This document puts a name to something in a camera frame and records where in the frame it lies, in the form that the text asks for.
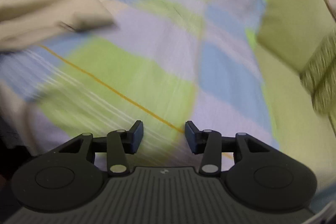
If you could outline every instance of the small logo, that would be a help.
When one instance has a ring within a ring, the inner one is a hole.
[[[163,175],[165,175],[165,174],[168,174],[169,171],[168,171],[167,169],[162,169],[162,170],[160,171],[160,173],[163,174]]]

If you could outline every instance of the orange thread line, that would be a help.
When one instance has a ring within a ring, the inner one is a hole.
[[[53,52],[51,49],[49,49],[48,47],[42,46],[40,45],[40,47],[42,47],[43,49],[45,49],[46,51],[48,51],[50,54],[52,54],[53,56],[57,57],[58,59],[62,60],[63,62],[65,62],[66,64],[72,66],[73,68],[79,70],[80,72],[90,76],[91,78],[93,78],[97,83],[103,85],[104,87],[107,87],[109,90],[113,91],[115,94],[119,95],[121,98],[125,99],[126,101],[130,102],[131,104],[137,106],[138,108],[140,108],[141,110],[143,110],[144,112],[148,113],[149,115],[151,115],[152,117],[154,117],[155,119],[159,120],[160,122],[163,122],[164,124],[168,125],[169,127],[175,129],[178,132],[184,133],[184,131],[176,126],[174,126],[173,124],[171,124],[170,122],[162,119],[161,117],[159,117],[158,115],[156,115],[155,113],[151,112],[150,110],[146,109],[145,107],[143,107],[142,105],[139,105],[137,102],[134,102],[132,99],[126,97],[125,95],[123,95],[122,93],[120,93],[119,91],[115,90],[113,87],[109,86],[108,84],[104,83],[102,80],[98,79],[96,76],[94,76],[93,74],[87,72],[86,70],[83,70],[82,68],[76,66],[75,64],[69,62],[68,60],[64,59],[63,57],[59,56],[57,53]]]
[[[222,155],[224,155],[224,157],[227,157],[227,158],[233,160],[233,157],[228,153],[222,153]]]

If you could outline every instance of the yellow-green pillow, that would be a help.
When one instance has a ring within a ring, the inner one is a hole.
[[[324,0],[268,0],[257,40],[301,72],[335,27]]]

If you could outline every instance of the green fabric square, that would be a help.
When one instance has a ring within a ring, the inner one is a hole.
[[[169,18],[176,25],[196,37],[201,36],[204,26],[203,18],[189,11],[179,3],[170,2],[168,0],[142,0],[137,4],[137,8]]]
[[[66,59],[37,102],[54,125],[70,137],[84,132],[100,137],[141,120],[144,137],[132,163],[162,166],[175,157],[195,101],[192,82],[99,37]]]

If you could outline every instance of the ribbed plate surface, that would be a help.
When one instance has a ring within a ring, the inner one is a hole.
[[[6,224],[297,224],[311,216],[308,210],[253,211],[232,199],[218,179],[201,177],[192,167],[137,167],[127,177],[110,179],[81,208],[52,214],[22,208]]]

